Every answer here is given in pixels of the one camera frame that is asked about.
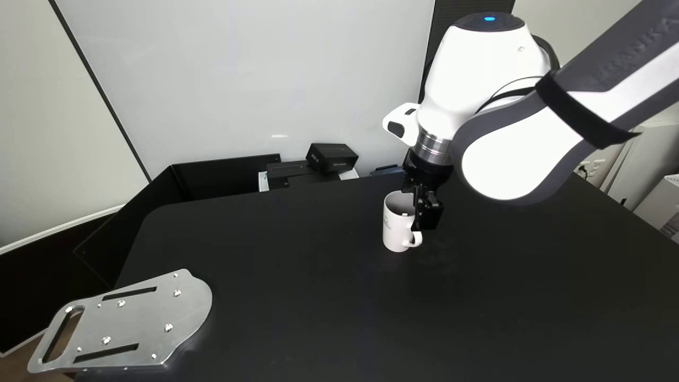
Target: black device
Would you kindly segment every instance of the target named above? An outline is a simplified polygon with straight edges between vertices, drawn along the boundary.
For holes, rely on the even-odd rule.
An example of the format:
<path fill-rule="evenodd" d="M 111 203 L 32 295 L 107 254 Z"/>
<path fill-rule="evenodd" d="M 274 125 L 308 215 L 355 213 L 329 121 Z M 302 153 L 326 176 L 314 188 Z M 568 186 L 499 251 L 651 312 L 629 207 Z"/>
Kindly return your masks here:
<path fill-rule="evenodd" d="M 306 155 L 311 169 L 323 173 L 348 171 L 356 164 L 358 155 L 345 143 L 314 141 Z"/>

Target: metal bracket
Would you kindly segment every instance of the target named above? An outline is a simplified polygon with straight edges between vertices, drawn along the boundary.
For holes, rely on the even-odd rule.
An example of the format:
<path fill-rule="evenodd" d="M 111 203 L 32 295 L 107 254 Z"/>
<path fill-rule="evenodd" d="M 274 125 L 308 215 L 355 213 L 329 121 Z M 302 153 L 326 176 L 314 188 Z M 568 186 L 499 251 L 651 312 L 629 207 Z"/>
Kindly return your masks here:
<path fill-rule="evenodd" d="M 438 229 L 442 213 L 443 213 L 443 203 L 442 203 L 440 195 L 424 184 L 415 184 L 414 199 L 415 199 L 415 220 L 414 220 L 411 229 L 415 229 L 415 230 Z"/>
<path fill-rule="evenodd" d="M 76 299 L 56 314 L 27 370 L 166 365 L 206 322 L 209 308 L 209 285 L 186 268 Z M 46 360 L 74 314 L 78 322 L 69 341 L 58 358 Z"/>

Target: mug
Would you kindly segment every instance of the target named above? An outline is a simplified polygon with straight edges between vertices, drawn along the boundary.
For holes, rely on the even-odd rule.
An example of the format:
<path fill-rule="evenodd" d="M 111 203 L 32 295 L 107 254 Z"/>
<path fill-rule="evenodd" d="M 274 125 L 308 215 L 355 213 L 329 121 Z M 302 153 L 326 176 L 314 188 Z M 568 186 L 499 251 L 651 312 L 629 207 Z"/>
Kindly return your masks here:
<path fill-rule="evenodd" d="M 391 251 L 406 251 L 424 241 L 422 230 L 411 230 L 415 220 L 414 193 L 393 191 L 385 197 L 381 241 Z"/>

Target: black table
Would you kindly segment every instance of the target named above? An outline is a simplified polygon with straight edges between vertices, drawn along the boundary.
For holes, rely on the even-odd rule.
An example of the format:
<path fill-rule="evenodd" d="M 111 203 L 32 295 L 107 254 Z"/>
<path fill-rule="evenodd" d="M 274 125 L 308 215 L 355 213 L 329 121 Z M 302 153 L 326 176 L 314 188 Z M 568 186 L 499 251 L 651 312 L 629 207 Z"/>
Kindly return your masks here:
<path fill-rule="evenodd" d="M 398 184 L 154 209 L 119 285 L 189 267 L 209 322 L 167 369 L 78 379 L 679 379 L 679 250 L 634 213 L 580 177 L 530 207 L 447 183 L 440 229 L 391 254 L 379 207 Z"/>

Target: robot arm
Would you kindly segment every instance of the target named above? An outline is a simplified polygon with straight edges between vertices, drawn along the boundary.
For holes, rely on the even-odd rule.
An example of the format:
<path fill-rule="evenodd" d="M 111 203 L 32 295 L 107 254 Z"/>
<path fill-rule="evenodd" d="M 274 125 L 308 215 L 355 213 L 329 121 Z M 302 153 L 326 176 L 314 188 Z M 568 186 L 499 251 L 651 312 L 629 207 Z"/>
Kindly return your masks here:
<path fill-rule="evenodd" d="M 397 108 L 385 119 L 391 134 L 397 125 L 408 128 L 406 162 L 411 168 L 406 169 L 415 173 L 409 176 L 415 184 L 429 183 L 417 177 L 422 168 L 442 173 L 453 168 L 488 199 L 540 202 L 592 150 L 633 137 L 629 128 L 679 100 L 675 0 L 643 0 L 549 74 L 529 36 L 509 14 L 465 16 L 447 30 L 424 101 L 408 116 Z M 535 91 L 500 97 L 478 111 L 486 100 L 519 86 Z"/>

